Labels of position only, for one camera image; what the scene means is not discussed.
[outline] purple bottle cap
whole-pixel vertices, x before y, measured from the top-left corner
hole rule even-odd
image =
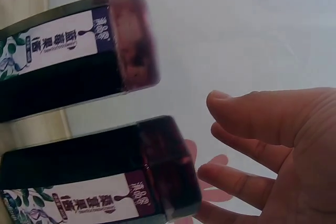
[[[125,91],[160,81],[145,0],[109,0],[119,68]]]
[[[170,116],[139,124],[143,152],[168,221],[193,215],[202,201],[201,190],[184,139]]]

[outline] floral pattern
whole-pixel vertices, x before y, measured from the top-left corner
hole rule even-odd
[[[188,149],[191,153],[191,156],[193,158],[193,161],[196,161],[197,158],[197,145],[194,141],[191,140],[186,140]],[[215,156],[213,159],[209,161],[209,163],[216,163],[216,164],[221,164],[221,165],[227,165],[228,163],[228,158],[226,155],[218,155]],[[201,180],[198,180],[199,186],[202,191],[202,198],[203,200],[206,201],[211,201],[211,202],[225,202],[230,199],[232,199],[232,196],[227,194],[226,192],[219,190],[212,185],[205,183]],[[186,217],[182,218],[180,220],[175,221],[175,224],[193,224],[193,218],[192,217]]]
[[[33,189],[2,190],[0,195],[9,212],[15,216],[14,223],[43,224],[44,220],[49,224],[61,224],[44,212],[45,202],[54,202],[47,193],[49,187],[37,187]]]
[[[12,35],[4,40],[0,40],[0,81],[7,80],[23,70],[28,64],[20,66],[13,58],[18,47],[26,45],[21,34],[28,32],[28,30]]]

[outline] fingernail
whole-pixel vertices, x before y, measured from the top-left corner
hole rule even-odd
[[[220,92],[218,90],[213,90],[209,94],[209,97],[211,97],[211,98],[217,98],[217,99],[227,99],[227,98],[230,98],[231,96],[228,95],[228,94],[226,94],[226,93]]]

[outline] finger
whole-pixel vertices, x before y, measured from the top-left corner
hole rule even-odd
[[[283,145],[270,145],[257,139],[245,139],[226,132],[217,122],[211,127],[215,138],[227,146],[243,153],[258,163],[278,173],[292,148]]]
[[[241,215],[203,201],[195,216],[203,224],[256,224],[257,217]]]
[[[228,166],[207,163],[198,169],[198,177],[220,190],[263,210],[274,179],[244,173]]]
[[[230,134],[295,147],[296,135],[315,109],[334,96],[335,89],[253,92],[230,98],[218,91],[207,97],[215,120]]]

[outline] label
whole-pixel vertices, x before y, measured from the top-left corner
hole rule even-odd
[[[1,195],[16,224],[108,224],[155,213],[141,170]]]
[[[70,15],[0,41],[0,81],[113,49],[108,6]]]

